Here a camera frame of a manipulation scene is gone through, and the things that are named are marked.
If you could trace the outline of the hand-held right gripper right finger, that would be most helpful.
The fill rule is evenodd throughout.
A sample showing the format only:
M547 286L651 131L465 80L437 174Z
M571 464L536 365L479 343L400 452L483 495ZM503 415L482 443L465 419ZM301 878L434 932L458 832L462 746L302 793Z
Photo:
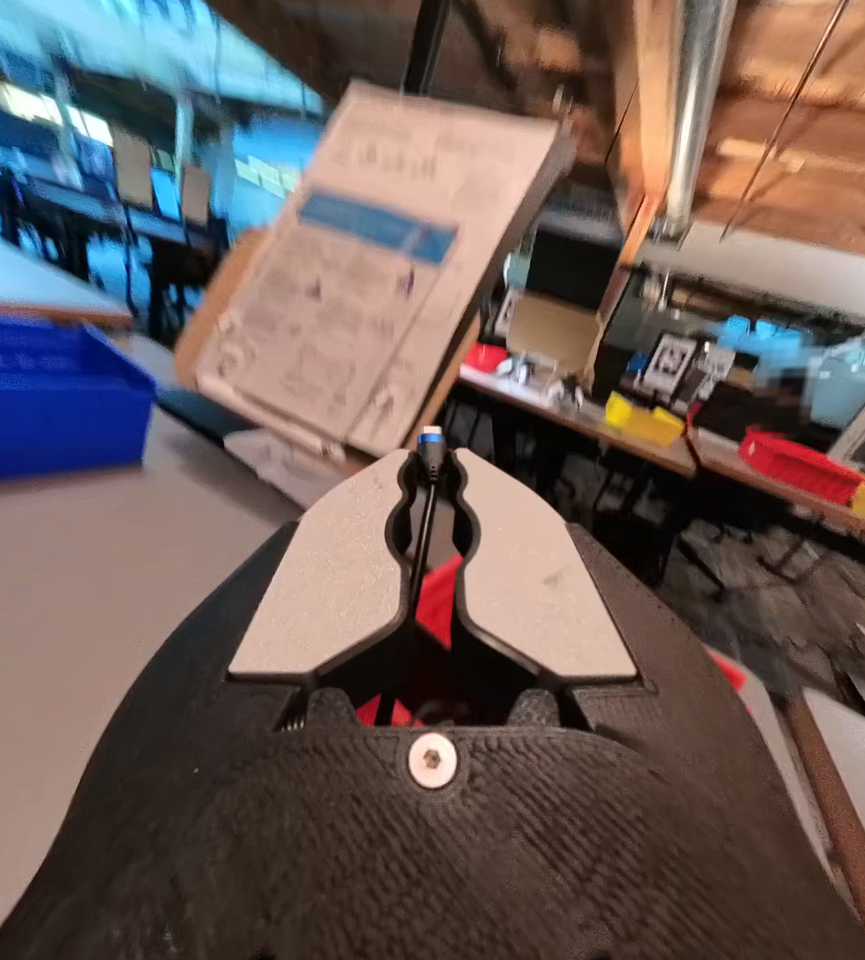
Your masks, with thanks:
M460 626L556 686L635 680L631 650L562 516L470 449L452 463Z

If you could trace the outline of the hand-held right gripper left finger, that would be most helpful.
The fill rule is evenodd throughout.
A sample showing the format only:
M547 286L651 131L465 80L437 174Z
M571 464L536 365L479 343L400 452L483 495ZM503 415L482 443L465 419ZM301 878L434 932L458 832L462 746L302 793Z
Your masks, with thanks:
M405 623L414 454L398 449L305 511L229 665L238 680L310 683Z

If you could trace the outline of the red plastic bin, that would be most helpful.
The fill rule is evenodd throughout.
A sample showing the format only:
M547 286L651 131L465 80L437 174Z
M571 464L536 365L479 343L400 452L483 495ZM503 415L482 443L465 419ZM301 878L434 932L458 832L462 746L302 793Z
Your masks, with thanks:
M748 429L738 457L758 474L840 506L850 505L865 486L858 471L770 431Z
M394 702L393 727L422 728L465 723L472 709L463 702L452 666L452 617L456 575L461 557L454 555L426 573L416 611L419 654Z

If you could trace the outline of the blue plastic bin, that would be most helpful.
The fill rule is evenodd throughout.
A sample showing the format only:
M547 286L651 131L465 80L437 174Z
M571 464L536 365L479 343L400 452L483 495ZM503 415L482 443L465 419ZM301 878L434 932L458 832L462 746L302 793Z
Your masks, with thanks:
M0 317L0 481L139 464L156 395L99 330Z

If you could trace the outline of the grey desk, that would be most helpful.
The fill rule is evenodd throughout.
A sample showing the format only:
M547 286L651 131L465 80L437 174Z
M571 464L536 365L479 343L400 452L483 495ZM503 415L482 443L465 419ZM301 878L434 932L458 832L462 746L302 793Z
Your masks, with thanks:
M722 669L575 524L639 675L555 685L452 610L465 723L391 726L402 627L237 679L295 534L233 465L0 484L0 958L865 958Z

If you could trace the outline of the long wooden table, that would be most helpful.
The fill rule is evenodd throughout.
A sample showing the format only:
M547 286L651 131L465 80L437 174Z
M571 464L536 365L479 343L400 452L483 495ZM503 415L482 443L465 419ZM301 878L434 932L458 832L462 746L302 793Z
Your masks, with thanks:
M605 409L586 403L577 411L571 406L546 399L535 389L521 386L494 372L474 366L460 367L459 382L489 399L513 405L552 424L623 450L668 472L693 479L699 470L717 474L790 505L797 517L807 522L807 536L832 532L850 536L865 546L865 515L851 506L835 503L808 490L791 486L762 474L745 461L732 441L699 430L689 430L669 447L619 433L606 423Z

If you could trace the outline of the small marker sign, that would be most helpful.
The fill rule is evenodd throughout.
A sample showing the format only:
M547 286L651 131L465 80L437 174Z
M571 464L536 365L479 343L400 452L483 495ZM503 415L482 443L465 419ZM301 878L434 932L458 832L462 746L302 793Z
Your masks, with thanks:
M640 380L643 390L671 396L689 372L700 342L692 337L664 332L649 354Z

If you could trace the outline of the document stand with instruction sheets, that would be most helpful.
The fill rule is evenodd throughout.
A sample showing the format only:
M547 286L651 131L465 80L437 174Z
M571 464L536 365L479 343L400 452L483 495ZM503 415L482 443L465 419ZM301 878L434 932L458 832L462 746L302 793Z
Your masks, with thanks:
M557 119L352 82L176 343L180 383L248 423L221 445L303 509L408 447L574 158Z

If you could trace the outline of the metal ceiling pipe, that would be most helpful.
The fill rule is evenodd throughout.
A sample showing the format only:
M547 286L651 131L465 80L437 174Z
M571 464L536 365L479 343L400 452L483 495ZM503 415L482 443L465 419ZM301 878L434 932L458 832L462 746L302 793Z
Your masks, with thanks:
M661 237L688 233L714 103L734 25L736 1L683 3L677 106Z

